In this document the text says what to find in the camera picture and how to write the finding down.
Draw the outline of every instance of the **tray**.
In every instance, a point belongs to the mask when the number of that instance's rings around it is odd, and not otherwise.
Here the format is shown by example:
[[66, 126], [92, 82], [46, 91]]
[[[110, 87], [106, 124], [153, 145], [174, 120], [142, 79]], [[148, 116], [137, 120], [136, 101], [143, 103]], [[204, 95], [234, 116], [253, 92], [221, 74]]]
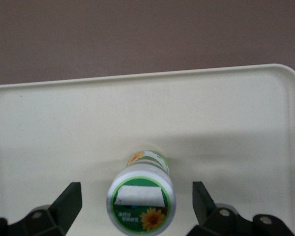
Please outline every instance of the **tray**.
[[12, 223], [72, 181], [83, 208], [69, 236], [119, 236], [106, 194], [130, 155], [167, 157], [177, 213], [197, 224], [192, 181], [251, 220], [295, 233], [295, 72], [269, 64], [0, 86], [0, 216]]

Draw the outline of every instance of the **sunflower picture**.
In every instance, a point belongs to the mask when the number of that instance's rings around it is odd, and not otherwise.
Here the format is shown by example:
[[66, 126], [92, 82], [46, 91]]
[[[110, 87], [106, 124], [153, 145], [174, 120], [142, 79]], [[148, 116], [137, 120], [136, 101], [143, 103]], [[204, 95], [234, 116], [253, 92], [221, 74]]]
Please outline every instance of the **sunflower picture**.
[[133, 164], [136, 160], [140, 159], [141, 157], [144, 157], [143, 152], [138, 152], [136, 153], [129, 161], [128, 161], [128, 165]]
[[146, 213], [140, 215], [142, 228], [146, 231], [154, 230], [159, 227], [164, 219], [165, 215], [162, 213], [162, 210], [156, 210], [156, 208], [147, 209]]

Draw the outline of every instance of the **bottle label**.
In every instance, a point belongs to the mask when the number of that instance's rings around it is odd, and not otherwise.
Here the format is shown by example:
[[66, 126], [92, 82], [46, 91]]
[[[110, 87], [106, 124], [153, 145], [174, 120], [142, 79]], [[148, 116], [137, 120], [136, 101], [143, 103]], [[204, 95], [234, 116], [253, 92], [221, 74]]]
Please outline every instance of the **bottle label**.
[[149, 164], [164, 171], [169, 176], [168, 163], [165, 158], [155, 151], [141, 151], [133, 155], [127, 163], [127, 166], [133, 164]]
[[111, 198], [116, 222], [135, 234], [158, 230], [167, 220], [170, 199], [166, 190], [148, 177], [129, 178], [118, 185]]

